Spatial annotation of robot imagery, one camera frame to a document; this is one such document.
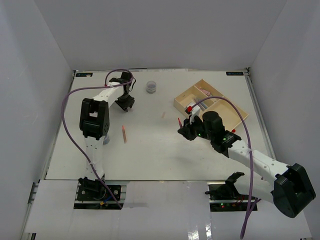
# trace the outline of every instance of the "cable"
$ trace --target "cable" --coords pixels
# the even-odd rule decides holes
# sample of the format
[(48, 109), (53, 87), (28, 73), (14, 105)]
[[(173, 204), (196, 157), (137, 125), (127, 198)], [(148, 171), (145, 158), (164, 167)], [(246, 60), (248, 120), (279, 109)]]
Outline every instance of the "cable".
[(67, 128), (67, 124), (66, 124), (66, 119), (65, 119), (65, 107), (66, 107), (66, 103), (67, 103), (67, 100), (69, 98), (69, 96), (75, 92), (78, 92), (78, 91), (81, 91), (81, 90), (88, 90), (88, 89), (109, 89), (111, 88), (110, 86), (107, 86), (107, 78), (108, 76), (111, 74), (111, 73), (114, 73), (114, 72), (118, 72), (118, 71), (125, 71), (125, 72), (128, 72), (131, 74), (131, 79), (130, 81), (126, 82), (126, 83), (121, 83), (121, 84), (117, 84), (117, 85), (113, 85), (112, 87), (113, 88), (116, 88), (116, 87), (121, 87), (121, 86), (124, 86), (124, 85), (128, 85), (128, 84), (131, 84), (132, 81), (133, 81), (133, 74), (127, 70), (127, 69), (115, 69), (115, 70), (112, 70), (110, 71), (106, 77), (105, 77), (105, 86), (90, 86), (90, 87), (82, 87), (82, 88), (77, 88), (75, 90), (72, 90), (71, 92), (69, 92), (67, 95), (64, 96), (63, 100), (62, 100), (62, 104), (61, 104), (61, 119), (62, 119), (62, 124), (63, 124), (63, 127), (64, 127), (64, 130), (66, 132), (66, 134), (68, 135), (68, 137), (70, 138), (71, 142), (76, 146), (77, 149), (80, 150), (80, 152), (85, 156), (86, 160), (88, 161), (89, 165), (91, 166), (92, 168), (92, 171), (95, 175), (95, 177), (99, 180), (99, 182), (107, 189), (107, 191), (110, 193), (110, 196), (113, 198), (113, 200), (116, 202), (116, 204), (119, 206), (120, 209), (122, 209), (122, 206), (120, 205), (120, 203), (118, 202), (118, 200), (116, 199), (116, 197), (114, 196), (114, 194), (112, 193), (112, 191), (110, 190), (110, 188), (104, 183), (104, 181), (99, 177), (99, 175), (97, 174), (97, 171), (95, 170), (90, 158), (88, 157), (88, 155), (86, 154), (86, 152), (76, 143), (76, 141), (73, 139), (73, 137), (71, 136), (68, 128)]
[(118, 69), (115, 69), (115, 70), (112, 70), (112, 71), (108, 72), (108, 74), (105, 76), (105, 79), (104, 79), (104, 86), (105, 86), (105, 87), (107, 86), (107, 79), (108, 79), (109, 75), (112, 74), (112, 73), (114, 73), (114, 72), (119, 72), (119, 71), (124, 71), (124, 72), (128, 72), (128, 73), (131, 74), (131, 79), (130, 79), (130, 81), (129, 81), (129, 82), (126, 82), (126, 83), (122, 83), (121, 86), (123, 86), (123, 85), (128, 85), (128, 84), (131, 84), (131, 83), (132, 83), (132, 81), (133, 81), (133, 79), (134, 79), (134, 76), (133, 76), (132, 72), (130, 72), (128, 69), (118, 68)]
[(102, 195), (102, 197), (100, 197), (100, 198), (94, 198), (93, 197), (93, 199), (94, 200), (101, 200), (101, 199), (103, 199), (105, 197), (106, 193), (107, 193), (106, 188), (104, 188), (104, 194)]
[(205, 97), (204, 99), (201, 99), (199, 102), (197, 102), (196, 104), (194, 104), (193, 106), (191, 106), (192, 108), (194, 108), (195, 106), (197, 106), (198, 104), (202, 103), (203, 101), (205, 100), (208, 100), (208, 99), (222, 99), (222, 100), (225, 100), (226, 102), (228, 102), (233, 108), (234, 110), (236, 111), (236, 113), (239, 115), (239, 118), (243, 124), (243, 127), (244, 127), (244, 130), (245, 130), (245, 134), (246, 134), (246, 138), (248, 140), (248, 148), (250, 149), (250, 152), (249, 152), (249, 155), (250, 155), (250, 186), (249, 186), (249, 201), (248, 201), (248, 204), (246, 206), (246, 212), (245, 212), (245, 218), (244, 218), (244, 221), (243, 221), (243, 225), (242, 225), (242, 229), (241, 229), (241, 233), (240, 233), (240, 239), (243, 239), (244, 236), (245, 236), (245, 232), (246, 232), (246, 227), (247, 227), (247, 223), (248, 223), (248, 219), (249, 219), (249, 216), (251, 214), (252, 211), (251, 210), (251, 198), (252, 198), (252, 190), (253, 190), (253, 187), (254, 187), (254, 157), (252, 155), (252, 151), (251, 151), (251, 140), (250, 140), (250, 136), (249, 136), (249, 131), (248, 131), (248, 128), (247, 128), (247, 125), (245, 123), (245, 120), (244, 118), (241, 116), (239, 110), (237, 109), (237, 107), (230, 101), (228, 100), (227, 98), (224, 98), (224, 97), (221, 97), (221, 96), (208, 96), (208, 97)]
[(134, 85), (136, 84), (136, 81), (137, 81), (135, 78), (133, 78), (133, 80), (134, 82), (132, 83), (131, 90), (129, 90), (129, 92), (131, 92), (134, 89)]

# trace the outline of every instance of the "white table surface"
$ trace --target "white table surface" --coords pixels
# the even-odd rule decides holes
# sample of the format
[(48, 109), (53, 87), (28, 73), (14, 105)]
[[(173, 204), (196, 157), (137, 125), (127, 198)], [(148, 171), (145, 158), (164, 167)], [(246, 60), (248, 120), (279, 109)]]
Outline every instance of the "white table surface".
[[(72, 90), (103, 86), (106, 72), (94, 72), (92, 77), (75, 77)], [(214, 151), (210, 142), (201, 138), (188, 141), (177, 133), (178, 120), (183, 115), (173, 106), (174, 98), (201, 79), (211, 84), (231, 101), (249, 113), (245, 120), (252, 147), (267, 154), (252, 98), (244, 76), (227, 76), (225, 71), (140, 70), (133, 72), (137, 82), (130, 93), (135, 98), (133, 108), (124, 112), (117, 104), (109, 109), (110, 142), (103, 147), (103, 167), (107, 180), (223, 180), (239, 171), (249, 175), (242, 164)], [(112, 74), (119, 77), (121, 73)], [(146, 92), (146, 83), (157, 83), (156, 92)], [(83, 90), (68, 100), (65, 119), (67, 127), (80, 146), (85, 141), (79, 129), (81, 103), (101, 90)], [(122, 125), (127, 143), (124, 144)], [(242, 125), (236, 133), (245, 141)], [(47, 180), (76, 180), (84, 176), (85, 157), (60, 127), (47, 172)]]
[[(78, 181), (42, 180), (25, 227), (35, 240), (238, 240), (245, 212), (210, 212), (206, 182), (131, 181), (122, 210), (73, 209)], [(143, 207), (131, 207), (136, 204)], [(246, 240), (311, 237), (303, 212), (257, 204)]]

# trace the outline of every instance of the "black bracket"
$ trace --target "black bracket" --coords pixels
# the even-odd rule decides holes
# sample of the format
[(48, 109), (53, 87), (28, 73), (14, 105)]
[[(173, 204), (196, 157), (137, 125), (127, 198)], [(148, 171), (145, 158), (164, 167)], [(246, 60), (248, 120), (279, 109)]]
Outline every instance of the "black bracket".
[(178, 133), (190, 141), (196, 137), (207, 139), (214, 150), (229, 157), (228, 148), (231, 148), (235, 141), (241, 140), (241, 137), (226, 130), (221, 117), (215, 111), (205, 112), (202, 119), (203, 121), (195, 116), (192, 124), (190, 124), (190, 117), (185, 119)]
[[(120, 78), (111, 78), (110, 83), (115, 82), (119, 84), (125, 84), (130, 82), (132, 75), (129, 72), (122, 72)], [(124, 110), (125, 112), (128, 112), (128, 108), (132, 108), (132, 106), (135, 103), (135, 99), (129, 95), (130, 92), (130, 84), (124, 85), (123, 86), (123, 95), (120, 96), (115, 103), (118, 104), (118, 106)]]
[(81, 105), (80, 130), (85, 138), (93, 137), (99, 140), (109, 131), (109, 104), (106, 101), (96, 101), (85, 98)]
[[(105, 189), (99, 180), (89, 180), (87, 177), (79, 178), (81, 184), (78, 188), (76, 199), (78, 201), (97, 201), (105, 200), (110, 196), (110, 193)], [(121, 185), (107, 185), (112, 191), (115, 199), (118, 201), (121, 198)]]
[(227, 178), (227, 180), (225, 181), (225, 184), (220, 185), (218, 188), (215, 188), (216, 184), (210, 184), (209, 191), (206, 191), (205, 194), (210, 195), (211, 200), (235, 199), (240, 195), (235, 187), (235, 182), (237, 181), (238, 178), (240, 178), (243, 175), (245, 174), (239, 171), (233, 173), (231, 176)]
[(288, 166), (288, 170), (276, 175), (273, 203), (289, 218), (295, 218), (313, 199), (316, 193), (305, 168), (299, 164)]

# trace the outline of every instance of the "red object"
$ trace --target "red object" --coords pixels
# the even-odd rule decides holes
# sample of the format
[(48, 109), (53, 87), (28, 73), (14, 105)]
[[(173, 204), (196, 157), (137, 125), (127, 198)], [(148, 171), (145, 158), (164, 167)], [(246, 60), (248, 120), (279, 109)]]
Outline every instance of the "red object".
[(192, 106), (188, 106), (188, 108), (186, 109), (189, 113), (192, 112)]
[(180, 121), (180, 118), (178, 118), (178, 122), (179, 122), (180, 128), (182, 128), (182, 123), (181, 123), (181, 121)]

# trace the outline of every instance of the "small stick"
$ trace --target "small stick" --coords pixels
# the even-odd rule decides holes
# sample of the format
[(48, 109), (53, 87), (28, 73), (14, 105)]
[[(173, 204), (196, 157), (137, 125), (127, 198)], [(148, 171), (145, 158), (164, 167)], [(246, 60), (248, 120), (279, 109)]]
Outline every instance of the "small stick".
[(179, 122), (180, 128), (182, 128), (182, 123), (181, 123), (181, 121), (180, 121), (180, 118), (178, 118), (178, 122)]
[(125, 130), (125, 126), (123, 125), (122, 125), (122, 135), (123, 135), (123, 141), (126, 144), (127, 143), (126, 130)]

